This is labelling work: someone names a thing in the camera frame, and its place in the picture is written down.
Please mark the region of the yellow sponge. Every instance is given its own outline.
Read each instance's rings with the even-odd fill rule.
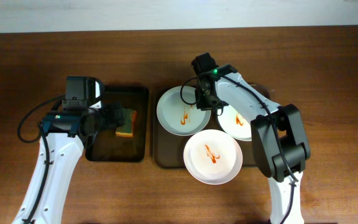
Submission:
[[[116,136],[132,138],[134,137],[134,125],[137,111],[132,109],[122,109],[122,112],[124,114],[124,125],[117,128]]]

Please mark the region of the wooden table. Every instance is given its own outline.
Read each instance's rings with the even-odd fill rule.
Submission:
[[[209,51],[301,109],[311,147],[301,185],[307,223],[358,223],[358,26],[0,34],[0,223],[10,223],[29,185],[39,145],[21,143],[19,120],[65,92],[68,75],[143,85],[150,94],[193,77]],[[36,135],[30,117],[24,137]],[[185,169],[80,158],[62,223],[255,223],[270,216],[267,179],[242,169],[231,182],[202,184]]]

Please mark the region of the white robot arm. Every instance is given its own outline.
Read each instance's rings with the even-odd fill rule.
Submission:
[[[280,105],[270,101],[253,89],[244,81],[240,73],[229,73],[226,76],[253,91],[267,105],[267,108],[271,113],[278,111]],[[230,104],[248,123],[251,123],[251,121],[256,119],[259,115],[267,115],[267,112],[260,106],[255,97],[242,88],[239,88],[235,83],[221,78],[215,83],[215,89],[218,98]],[[294,174],[299,181],[296,183],[293,193],[292,208],[285,223],[301,224],[303,223],[303,219],[300,208],[300,179],[303,173],[295,172]],[[292,182],[293,179],[291,176],[285,177],[283,182],[277,182],[273,177],[268,178],[270,194],[272,196],[272,214],[270,216],[272,224],[280,223],[289,209],[291,199],[290,184]]]
[[[231,105],[251,124],[254,159],[270,186],[271,223],[304,223],[300,180],[310,149],[297,108],[270,101],[248,85],[232,66],[217,66],[209,53],[196,57],[192,66],[198,76],[198,109],[217,110]],[[279,139],[277,130],[273,131],[276,125],[287,135]]]
[[[103,84],[95,78],[67,78],[65,99],[59,98],[61,101],[40,124],[43,138],[37,164],[13,224],[61,222],[70,179],[84,142],[90,136],[94,139],[97,132],[124,122],[119,103],[102,106],[103,91]],[[62,103],[63,111],[57,111]],[[22,141],[32,142],[23,140],[20,131],[18,135]]]

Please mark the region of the red sauce drizzle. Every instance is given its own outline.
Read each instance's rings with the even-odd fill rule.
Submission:
[[[186,107],[185,107],[185,110],[183,112],[183,120],[180,118],[180,123],[182,125],[185,125],[186,124],[186,119],[188,119],[188,118],[189,118],[189,114],[188,114],[188,112],[186,112]]]
[[[219,159],[221,157],[221,155],[219,155],[218,157],[216,157],[215,153],[211,152],[211,150],[209,149],[209,147],[205,144],[205,149],[206,149],[206,155],[211,158],[213,163],[216,163],[216,159]]]
[[[243,126],[243,125],[244,125],[244,122],[241,122],[241,121],[240,121],[239,113],[236,114],[236,124],[240,124],[240,126]]]

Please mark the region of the dark tray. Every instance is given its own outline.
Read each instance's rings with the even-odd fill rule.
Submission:
[[[269,92],[262,85],[251,85],[260,94],[270,99]],[[192,136],[176,136],[169,133],[161,126],[157,118],[157,104],[161,96],[171,88],[164,88],[154,95],[154,115],[153,115],[153,158],[155,163],[162,168],[185,168],[185,162],[183,161],[183,150],[187,140]],[[216,113],[211,114],[211,119],[206,125],[205,129],[217,129],[221,130],[218,123],[218,115]],[[254,154],[252,152],[252,143],[250,141],[236,140],[242,151],[242,166],[243,167],[255,167]]]
[[[140,162],[145,154],[149,90],[144,87],[106,86],[102,104],[121,102],[123,108],[137,111],[133,138],[116,136],[116,130],[105,130],[96,136],[93,146],[85,151],[89,161]]]

